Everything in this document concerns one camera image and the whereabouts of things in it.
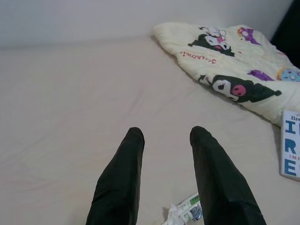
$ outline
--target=blue letter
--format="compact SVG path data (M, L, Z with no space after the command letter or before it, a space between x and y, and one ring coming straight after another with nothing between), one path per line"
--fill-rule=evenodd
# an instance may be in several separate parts
M285 122L289 124L289 129L285 130L285 131L288 133L291 133L291 134L295 134L296 132L293 131L293 125L295 125L296 123L293 121L289 121L289 120L286 120Z
M288 159L285 159L285 173L286 173L286 174L289 174L289 175L292 175L292 176L297 176L296 173L290 172L290 171L289 171L289 169L295 171L295 167L294 167L294 166L290 166L289 163L290 163L290 164L296 165L296 162L291 161L291 160L288 160Z
M291 139L285 139L285 151L289 152L289 149L292 150L293 154L296 154L295 151L296 143Z

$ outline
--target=book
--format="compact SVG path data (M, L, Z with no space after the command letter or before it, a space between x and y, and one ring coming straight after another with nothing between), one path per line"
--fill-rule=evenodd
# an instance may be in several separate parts
M300 181L300 113L284 111L281 126L282 176Z

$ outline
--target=cartoon character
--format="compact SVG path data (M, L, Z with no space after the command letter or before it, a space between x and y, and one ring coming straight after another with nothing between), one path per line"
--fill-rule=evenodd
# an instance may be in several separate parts
M245 41L250 41L254 45L261 45L253 37L253 29L241 27L238 29L238 35L244 37Z
M206 75L202 75L198 81L205 83L204 79L213 90L239 103L247 101L259 102L273 95L281 95L279 90L273 91L260 83L254 84L252 81L245 81L233 76L215 75L212 82L210 82Z
M195 40L193 43L188 44L188 46L192 47L193 45L197 45L218 51L228 56L234 56L234 53L231 51L231 47L225 42L225 30L219 30L215 27L200 27L199 29L205 30L205 34L199 35L198 40Z
M277 80L280 81L300 81L300 72L288 69L288 68L281 68L277 73Z
M269 77L264 72L262 72L258 69L251 70L249 73L247 73L247 75L255 76L256 78L258 78L262 81L274 81L274 79L272 79L271 77Z

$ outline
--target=mattress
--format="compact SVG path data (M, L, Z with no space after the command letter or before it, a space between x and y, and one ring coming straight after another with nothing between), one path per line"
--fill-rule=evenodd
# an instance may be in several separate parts
M267 224L298 224L300 185L279 175L279 127L199 85L150 37L1 51L1 224L83 225L133 126L146 141L137 224L161 224L197 191L195 125L243 173Z

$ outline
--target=kuromi character print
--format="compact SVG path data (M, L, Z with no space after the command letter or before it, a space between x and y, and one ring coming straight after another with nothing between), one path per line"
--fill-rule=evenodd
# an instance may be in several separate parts
M188 44L188 46L201 46L228 56L234 56L234 53L231 51L231 47L226 43L225 30L219 30L216 27L200 27L199 29L205 31L205 34L199 35L198 40Z
M202 75L198 81L201 83L205 83L206 81L213 90L222 93L238 103L247 101L254 103L272 96L281 95L281 91L279 90L273 91L260 83L254 84L252 81L245 81L233 76L216 75L212 82L210 82L208 77Z

